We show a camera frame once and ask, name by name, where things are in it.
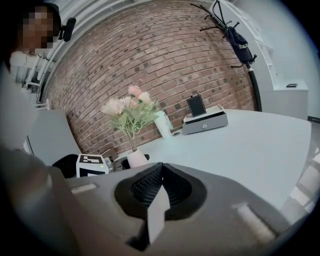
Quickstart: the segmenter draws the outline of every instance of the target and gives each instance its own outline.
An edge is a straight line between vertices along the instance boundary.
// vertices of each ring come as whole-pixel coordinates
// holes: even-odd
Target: green leaves
[[[114,115],[110,117],[110,127],[120,129],[128,136],[135,136],[141,129],[158,118],[157,102],[152,100],[148,104],[139,103],[134,109],[125,106],[122,115]]]

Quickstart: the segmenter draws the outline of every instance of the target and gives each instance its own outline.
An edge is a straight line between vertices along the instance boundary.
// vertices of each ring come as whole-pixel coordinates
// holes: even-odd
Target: flower vase
[[[148,163],[145,155],[139,149],[137,149],[135,152],[129,153],[127,160],[131,168],[144,166]]]

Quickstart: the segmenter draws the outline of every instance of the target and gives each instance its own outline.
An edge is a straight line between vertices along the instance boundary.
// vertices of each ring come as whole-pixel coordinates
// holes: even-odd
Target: gray panel
[[[227,114],[218,115],[202,121],[186,124],[182,126],[182,133],[184,135],[203,132],[228,125]]]
[[[123,243],[138,234],[142,221],[127,216],[114,198],[117,183],[152,164],[94,177],[72,178],[71,187],[94,183],[92,189],[75,195],[80,204],[109,234]],[[239,183],[218,175],[172,164],[196,177],[207,189],[203,206],[190,218],[166,221],[157,240],[147,248],[148,255],[249,255],[259,245],[249,227],[233,209],[248,203],[274,231],[281,234],[289,224],[271,205]]]
[[[28,138],[34,155],[47,166],[67,155],[81,154],[62,110],[39,110]]]

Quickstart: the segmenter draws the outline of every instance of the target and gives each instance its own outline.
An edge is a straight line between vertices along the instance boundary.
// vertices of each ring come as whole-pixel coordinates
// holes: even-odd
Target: gray box
[[[193,134],[227,125],[228,118],[225,112],[215,113],[203,118],[199,116],[198,119],[186,122],[182,125],[182,134]]]

